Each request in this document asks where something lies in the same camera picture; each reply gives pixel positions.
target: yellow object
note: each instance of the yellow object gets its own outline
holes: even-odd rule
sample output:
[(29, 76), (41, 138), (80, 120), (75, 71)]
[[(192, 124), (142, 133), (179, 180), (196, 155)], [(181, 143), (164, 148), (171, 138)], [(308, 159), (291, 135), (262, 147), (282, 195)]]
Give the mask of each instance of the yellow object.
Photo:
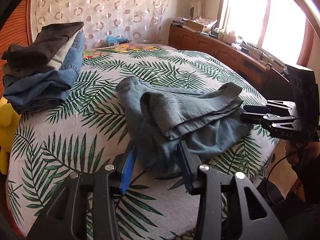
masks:
[(8, 173), (8, 155), (20, 120), (20, 115), (7, 102), (5, 98), (0, 99), (0, 172), (4, 175)]

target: person's arm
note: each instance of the person's arm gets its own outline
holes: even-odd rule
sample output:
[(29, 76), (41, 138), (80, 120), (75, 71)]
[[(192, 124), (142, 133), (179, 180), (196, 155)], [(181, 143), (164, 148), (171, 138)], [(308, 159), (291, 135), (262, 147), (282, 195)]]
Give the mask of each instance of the person's arm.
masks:
[[(303, 148), (302, 158), (298, 157), (298, 150)], [(309, 204), (320, 203), (320, 143), (286, 144), (287, 161), (297, 173)]]

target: bed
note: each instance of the bed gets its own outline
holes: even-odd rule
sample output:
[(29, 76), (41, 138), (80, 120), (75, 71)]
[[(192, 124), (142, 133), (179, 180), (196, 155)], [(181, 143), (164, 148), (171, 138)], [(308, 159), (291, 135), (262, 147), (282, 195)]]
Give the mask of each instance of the bed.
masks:
[[(84, 65), (66, 103), (20, 119), (10, 156), (7, 197), (24, 235), (68, 174), (95, 172), (124, 152), (129, 135), (115, 87), (131, 75), (152, 85), (207, 91), (232, 81), (243, 87), (245, 103), (266, 103), (237, 73), (202, 52), (156, 44), (85, 51)], [(225, 153), (203, 162), (228, 174), (242, 171), (258, 186), (278, 143), (255, 125), (251, 134)], [(199, 196), (186, 193), (181, 174), (155, 177), (136, 163), (129, 190), (116, 210), (121, 237), (193, 238), (198, 204)], [(91, 211), (87, 214), (88, 239), (93, 236)]]

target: silver screw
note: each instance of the silver screw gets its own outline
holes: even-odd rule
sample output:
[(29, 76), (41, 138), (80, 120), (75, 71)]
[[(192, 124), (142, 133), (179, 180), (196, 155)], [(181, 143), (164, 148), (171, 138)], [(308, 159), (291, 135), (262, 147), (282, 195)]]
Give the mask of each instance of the silver screw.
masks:
[(202, 165), (200, 165), (199, 168), (200, 168), (201, 171), (207, 171), (209, 169), (209, 166), (205, 165), (205, 164), (202, 164)]
[(245, 178), (245, 175), (244, 175), (244, 173), (242, 173), (242, 172), (237, 172), (237, 173), (236, 173), (236, 177), (237, 177), (238, 179), (244, 179), (244, 178)]
[(79, 174), (77, 173), (77, 172), (72, 172), (72, 173), (70, 173), (70, 175), (69, 175), (69, 177), (70, 178), (72, 178), (72, 179), (75, 179), (75, 178), (77, 178), (79, 176)]
[(106, 169), (106, 171), (112, 171), (115, 167), (112, 164), (108, 164), (104, 168)]

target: window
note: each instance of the window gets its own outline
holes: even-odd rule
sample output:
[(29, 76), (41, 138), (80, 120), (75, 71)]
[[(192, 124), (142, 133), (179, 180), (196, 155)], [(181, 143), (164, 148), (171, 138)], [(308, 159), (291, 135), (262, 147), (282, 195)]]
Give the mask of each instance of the window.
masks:
[(306, 16), (293, 0), (228, 0), (223, 23), (245, 41), (267, 51), (286, 64), (297, 64)]

